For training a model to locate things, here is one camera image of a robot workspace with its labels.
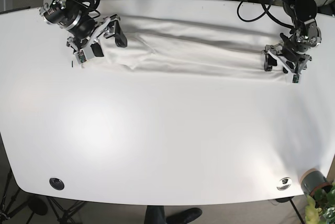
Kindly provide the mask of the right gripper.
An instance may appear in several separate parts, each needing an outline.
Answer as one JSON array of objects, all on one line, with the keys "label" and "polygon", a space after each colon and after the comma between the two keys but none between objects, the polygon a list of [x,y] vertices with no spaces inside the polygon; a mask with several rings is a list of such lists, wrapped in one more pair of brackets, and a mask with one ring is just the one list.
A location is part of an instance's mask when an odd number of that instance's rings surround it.
[{"label": "right gripper", "polygon": [[99,40],[101,34],[105,39],[115,38],[117,47],[125,48],[128,45],[118,15],[106,17],[101,22],[97,22],[89,15],[76,15],[71,19],[63,18],[60,21],[60,27],[73,35],[68,37],[66,46],[73,49],[73,54],[80,67],[90,60],[104,57]]}]

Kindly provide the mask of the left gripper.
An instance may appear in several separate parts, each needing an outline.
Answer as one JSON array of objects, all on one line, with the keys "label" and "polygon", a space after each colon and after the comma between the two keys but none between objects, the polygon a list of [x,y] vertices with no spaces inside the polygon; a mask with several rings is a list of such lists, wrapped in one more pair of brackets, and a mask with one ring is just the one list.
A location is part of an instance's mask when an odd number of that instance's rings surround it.
[{"label": "left gripper", "polygon": [[283,27],[290,30],[289,36],[280,33],[281,40],[278,45],[266,45],[262,50],[265,56],[264,71],[271,72],[280,62],[283,73],[290,74],[292,83],[298,84],[302,71],[306,70],[307,63],[312,61],[307,51],[321,44],[321,30],[317,25],[303,25],[298,29],[293,25]]}]

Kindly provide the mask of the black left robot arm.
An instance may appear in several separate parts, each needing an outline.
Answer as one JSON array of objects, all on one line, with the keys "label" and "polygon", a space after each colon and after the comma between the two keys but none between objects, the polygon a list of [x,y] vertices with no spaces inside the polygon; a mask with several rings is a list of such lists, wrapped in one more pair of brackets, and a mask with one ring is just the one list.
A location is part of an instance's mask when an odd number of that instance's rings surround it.
[{"label": "black left robot arm", "polygon": [[279,21],[270,13],[274,0],[259,0],[263,13],[249,20],[242,18],[239,10],[245,1],[250,0],[242,0],[237,7],[237,15],[241,21],[251,23],[267,15],[273,22],[290,30],[289,37],[281,33],[281,40],[278,44],[267,44],[262,50],[265,57],[265,72],[271,72],[272,68],[280,63],[283,73],[291,73],[293,75],[292,82],[299,83],[302,71],[307,69],[307,63],[312,60],[307,51],[319,46],[322,41],[321,30],[316,21],[316,2],[314,0],[281,0],[285,13],[292,21],[292,24],[289,25]]}]

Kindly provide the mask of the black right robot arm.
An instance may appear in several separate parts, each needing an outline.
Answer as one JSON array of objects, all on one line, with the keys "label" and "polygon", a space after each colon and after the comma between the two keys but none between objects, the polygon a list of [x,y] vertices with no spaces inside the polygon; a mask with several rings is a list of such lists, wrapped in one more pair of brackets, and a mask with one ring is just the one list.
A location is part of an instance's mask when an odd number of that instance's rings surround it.
[{"label": "black right robot arm", "polygon": [[40,16],[47,24],[58,25],[70,33],[66,46],[73,50],[78,64],[104,56],[100,37],[114,38],[117,47],[125,48],[128,40],[116,14],[98,21],[101,0],[43,0]]}]

